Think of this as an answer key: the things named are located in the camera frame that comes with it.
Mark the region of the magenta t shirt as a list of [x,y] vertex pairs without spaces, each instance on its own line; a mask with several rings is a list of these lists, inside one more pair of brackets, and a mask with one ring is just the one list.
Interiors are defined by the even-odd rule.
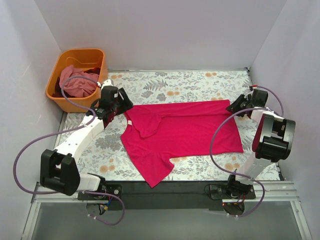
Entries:
[[212,136],[231,115],[229,105],[228,99],[145,104],[125,112],[121,141],[151,188],[171,173],[172,158],[209,155]]

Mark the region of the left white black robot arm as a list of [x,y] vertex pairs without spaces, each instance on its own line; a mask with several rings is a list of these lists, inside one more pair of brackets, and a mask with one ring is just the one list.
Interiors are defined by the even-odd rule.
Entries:
[[94,138],[105,130],[114,117],[133,108],[124,88],[105,85],[78,128],[55,149],[46,149],[40,159],[40,185],[71,196],[89,191],[95,200],[106,196],[105,178],[93,173],[81,173],[77,162]]

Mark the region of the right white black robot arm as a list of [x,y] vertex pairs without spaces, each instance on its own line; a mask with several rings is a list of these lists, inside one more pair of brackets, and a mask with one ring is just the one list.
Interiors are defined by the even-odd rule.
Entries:
[[252,192],[256,177],[268,166],[285,160],[291,153],[296,122],[265,110],[268,92],[265,87],[253,85],[250,92],[240,95],[226,110],[239,117],[247,115],[258,123],[252,142],[252,154],[228,177],[225,192],[237,199]]

